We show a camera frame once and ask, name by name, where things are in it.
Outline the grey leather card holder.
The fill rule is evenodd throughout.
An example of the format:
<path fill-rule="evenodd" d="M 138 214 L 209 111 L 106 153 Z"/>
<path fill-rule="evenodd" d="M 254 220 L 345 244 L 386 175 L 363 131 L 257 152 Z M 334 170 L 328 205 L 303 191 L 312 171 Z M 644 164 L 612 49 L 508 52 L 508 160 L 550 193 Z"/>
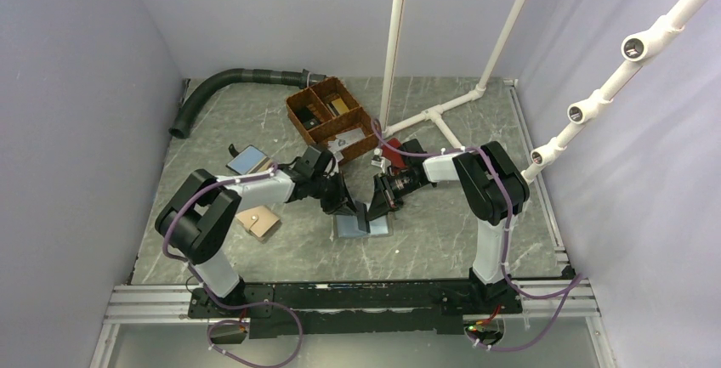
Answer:
<path fill-rule="evenodd" d="M 392 235 L 392 223 L 387 215 L 370 220 L 365 202 L 355 201 L 355 207 L 358 212 L 354 215 L 333 216 L 332 237 L 334 239 L 360 239 Z"/>

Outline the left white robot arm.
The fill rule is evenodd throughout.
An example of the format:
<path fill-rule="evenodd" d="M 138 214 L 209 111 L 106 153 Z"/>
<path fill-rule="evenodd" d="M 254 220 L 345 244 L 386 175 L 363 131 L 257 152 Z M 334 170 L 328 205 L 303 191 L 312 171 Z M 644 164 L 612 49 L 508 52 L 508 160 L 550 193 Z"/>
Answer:
<path fill-rule="evenodd" d="M 216 177 L 195 170 L 156 217 L 162 253 L 186 263 L 210 291 L 211 306 L 224 317 L 242 310 L 246 284 L 222 246 L 236 214 L 254 207 L 318 200 L 327 215 L 343 215 L 363 223 L 366 208 L 354 201 L 333 153 L 319 145 L 306 148 L 286 164 L 235 177 Z"/>

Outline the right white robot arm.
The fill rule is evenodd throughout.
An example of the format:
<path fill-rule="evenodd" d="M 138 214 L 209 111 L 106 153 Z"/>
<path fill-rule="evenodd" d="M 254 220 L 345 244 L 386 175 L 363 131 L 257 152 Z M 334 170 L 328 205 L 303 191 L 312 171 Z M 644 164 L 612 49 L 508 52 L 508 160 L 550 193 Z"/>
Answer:
<path fill-rule="evenodd" d="M 399 210 L 403 198 L 428 184 L 458 182 L 478 220 L 477 247 L 471 271 L 480 282 L 468 290 L 473 309 L 488 313 L 502 299 L 496 283 L 507 277 L 507 258 L 514 216 L 530 198 L 530 188 L 508 152 L 497 141 L 478 148 L 431 154 L 413 139 L 395 148 L 403 165 L 376 175 L 372 200 L 364 215 L 369 221 Z"/>

